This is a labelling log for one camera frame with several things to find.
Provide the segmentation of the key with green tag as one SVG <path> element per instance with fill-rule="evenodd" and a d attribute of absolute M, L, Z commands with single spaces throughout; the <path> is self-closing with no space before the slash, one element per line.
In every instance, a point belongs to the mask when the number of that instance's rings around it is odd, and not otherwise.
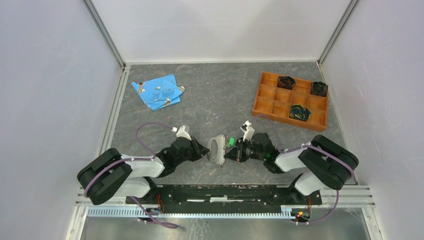
<path fill-rule="evenodd" d="M 235 145 L 236 139 L 234 137 L 230 137 L 227 143 L 227 146 L 229 148 L 233 147 Z"/>

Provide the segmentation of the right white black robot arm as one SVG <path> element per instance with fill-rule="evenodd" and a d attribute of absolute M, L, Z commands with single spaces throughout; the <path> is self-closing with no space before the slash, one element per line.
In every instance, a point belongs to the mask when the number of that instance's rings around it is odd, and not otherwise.
<path fill-rule="evenodd" d="M 239 163 L 248 159 L 262 161 L 274 174 L 306 168 L 288 191 L 295 204 L 302 204 L 323 188 L 341 190 L 359 165 L 353 153 L 320 134 L 299 147 L 279 151 L 267 133 L 255 133 L 250 140 L 238 138 L 224 157 Z"/>

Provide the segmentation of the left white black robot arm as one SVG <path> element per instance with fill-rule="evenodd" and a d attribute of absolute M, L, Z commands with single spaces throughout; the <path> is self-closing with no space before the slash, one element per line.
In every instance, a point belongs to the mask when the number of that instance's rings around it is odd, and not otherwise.
<path fill-rule="evenodd" d="M 76 178 L 84 196 L 95 206 L 112 197 L 130 196 L 151 204 L 157 198 L 157 190 L 150 178 L 166 177 L 180 164 L 200 160 L 209 151 L 194 137 L 177 137 L 154 156 L 129 156 L 110 148 L 80 170 Z"/>

